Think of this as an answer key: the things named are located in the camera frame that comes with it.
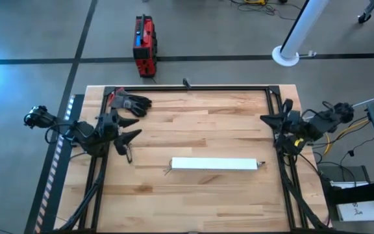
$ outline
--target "glove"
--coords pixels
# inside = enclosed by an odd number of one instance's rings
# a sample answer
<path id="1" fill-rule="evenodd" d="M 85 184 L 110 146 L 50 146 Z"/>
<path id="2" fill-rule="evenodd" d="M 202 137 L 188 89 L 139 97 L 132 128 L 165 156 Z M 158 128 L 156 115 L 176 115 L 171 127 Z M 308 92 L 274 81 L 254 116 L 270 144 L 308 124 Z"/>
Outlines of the glove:
<path id="1" fill-rule="evenodd" d="M 151 103 L 152 101 L 146 97 L 128 94 L 123 88 L 120 88 L 114 93 L 110 106 L 127 109 L 136 117 L 144 117 L 151 107 Z"/>

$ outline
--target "white pole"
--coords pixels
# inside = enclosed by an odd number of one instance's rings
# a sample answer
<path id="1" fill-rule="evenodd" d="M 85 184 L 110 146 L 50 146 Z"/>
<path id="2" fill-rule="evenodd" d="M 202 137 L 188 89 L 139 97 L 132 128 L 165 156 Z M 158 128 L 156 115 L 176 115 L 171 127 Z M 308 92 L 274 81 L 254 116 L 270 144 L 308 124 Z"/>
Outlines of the white pole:
<path id="1" fill-rule="evenodd" d="M 298 63 L 298 49 L 329 1 L 306 0 L 284 44 L 272 51 L 272 57 L 275 62 L 282 66 L 294 66 Z"/>

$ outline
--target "wooden table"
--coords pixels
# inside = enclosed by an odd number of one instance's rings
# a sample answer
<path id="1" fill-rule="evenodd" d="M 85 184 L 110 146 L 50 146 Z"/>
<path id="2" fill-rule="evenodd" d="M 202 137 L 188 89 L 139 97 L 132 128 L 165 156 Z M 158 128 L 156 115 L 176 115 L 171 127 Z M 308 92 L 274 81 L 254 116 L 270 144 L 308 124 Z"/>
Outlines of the wooden table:
<path id="1" fill-rule="evenodd" d="M 80 120 L 95 125 L 103 86 L 88 86 Z M 295 85 L 280 85 L 282 98 L 301 109 Z M 137 92 L 153 101 L 140 122 L 128 164 L 111 144 L 98 232 L 289 231 L 273 134 L 259 116 L 268 113 L 261 91 Z M 127 118 L 129 112 L 120 110 Z M 73 150 L 72 155 L 81 149 Z M 314 165 L 312 150 L 303 155 Z M 172 157 L 256 158 L 255 172 L 172 171 Z M 64 224 L 84 195 L 90 156 L 69 162 L 55 227 Z M 318 176 L 304 160 L 297 171 L 303 197 L 320 220 L 327 206 Z M 88 210 L 88 221 L 92 217 Z M 293 201 L 294 214 L 299 223 Z"/>

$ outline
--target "white rectangular bar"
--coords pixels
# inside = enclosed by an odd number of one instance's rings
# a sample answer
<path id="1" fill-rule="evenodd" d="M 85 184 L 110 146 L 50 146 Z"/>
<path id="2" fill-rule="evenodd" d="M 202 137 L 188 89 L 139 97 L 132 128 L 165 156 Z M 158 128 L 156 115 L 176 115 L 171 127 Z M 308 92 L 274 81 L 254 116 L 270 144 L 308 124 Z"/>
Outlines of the white rectangular bar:
<path id="1" fill-rule="evenodd" d="M 256 159 L 174 157 L 172 170 L 258 170 Z"/>

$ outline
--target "black metal frame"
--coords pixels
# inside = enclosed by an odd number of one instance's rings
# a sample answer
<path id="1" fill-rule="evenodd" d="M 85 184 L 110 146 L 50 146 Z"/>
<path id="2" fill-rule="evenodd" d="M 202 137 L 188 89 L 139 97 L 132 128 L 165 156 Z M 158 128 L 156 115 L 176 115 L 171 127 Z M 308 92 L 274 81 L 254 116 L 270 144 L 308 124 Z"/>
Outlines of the black metal frame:
<path id="1" fill-rule="evenodd" d="M 115 90 L 115 86 L 106 86 L 103 92 L 103 100 L 102 100 L 102 105 L 101 105 L 101 111 L 100 114 L 106 112 L 107 108 L 107 101 L 108 101 L 108 96 L 109 94 Z M 168 91 L 187 91 L 185 86 L 126 86 L 125 87 L 126 91 L 129 92 L 136 92 L 136 91 L 151 91 L 151 92 L 156 92 L 156 91 L 163 91 L 163 92 L 168 92 Z M 266 99 L 267 99 L 267 104 L 268 104 L 268 112 L 269 114 L 274 114 L 274 102 L 273 98 L 276 99 L 276 104 L 278 108 L 278 112 L 282 112 L 282 98 L 281 98 L 281 92 L 279 90 L 279 86 L 273 86 L 273 85 L 266 85 L 266 86 L 258 86 L 258 85 L 194 85 L 191 87 L 190 90 L 193 91 L 209 91 L 209 90 L 253 90 L 253 91 L 264 91 L 266 94 Z M 278 158 L 278 164 L 279 164 L 279 172 L 285 172 L 285 162 L 284 162 L 284 155 L 282 152 L 277 151 L 277 158 Z M 104 172 L 106 176 L 106 164 L 108 160 L 108 154 L 106 154 L 104 157 L 102 157 L 102 162 L 101 162 L 101 169 L 100 172 Z M 299 186 L 299 179 L 297 175 L 297 169 L 295 167 L 295 164 L 293 163 L 293 158 L 289 157 L 290 160 L 290 172 L 291 172 L 291 178 L 292 178 L 292 183 L 295 187 L 295 189 L 298 191 L 298 193 L 301 193 L 301 188 Z M 94 182 L 94 174 L 95 174 L 95 167 L 97 164 L 97 158 L 92 158 L 90 161 L 90 166 L 89 166 L 89 171 L 88 171 L 88 178 L 86 180 L 86 189 L 85 189 L 85 195 L 88 193 L 89 189 L 92 187 L 92 184 Z M 97 191 L 96 197 L 95 197 L 95 205 L 93 209 L 93 216 L 92 216 L 92 223 L 90 224 L 90 228 L 85 228 L 86 226 L 86 219 L 87 219 L 87 209 L 83 212 L 82 216 L 80 217 L 80 222 L 78 226 L 79 231 L 84 231 L 86 230 L 87 233 L 95 233 L 97 229 L 97 223 L 99 220 L 99 213 L 100 213 L 100 207 L 101 207 L 101 198 L 102 198 L 102 192 L 103 192 L 103 181 L 105 180 L 105 177 L 103 178 L 101 182 L 101 188 Z M 287 189 L 287 186 L 284 184 L 284 178 L 281 176 L 281 181 L 282 181 L 282 189 L 284 193 L 284 201 L 285 201 L 285 206 L 286 206 L 286 212 L 288 215 L 288 224 L 290 227 L 290 231 L 292 229 L 295 229 L 297 226 L 295 224 L 295 217 L 294 217 L 294 212 L 292 208 L 292 203 L 291 203 L 291 197 L 290 197 L 290 191 Z M 306 216 L 303 211 L 303 209 L 300 207 L 298 204 L 299 208 L 299 216 L 301 218 L 301 226 L 302 228 L 308 228 L 308 224 L 306 221 Z M 270 233 L 289 233 L 288 231 L 286 232 L 270 232 Z"/>

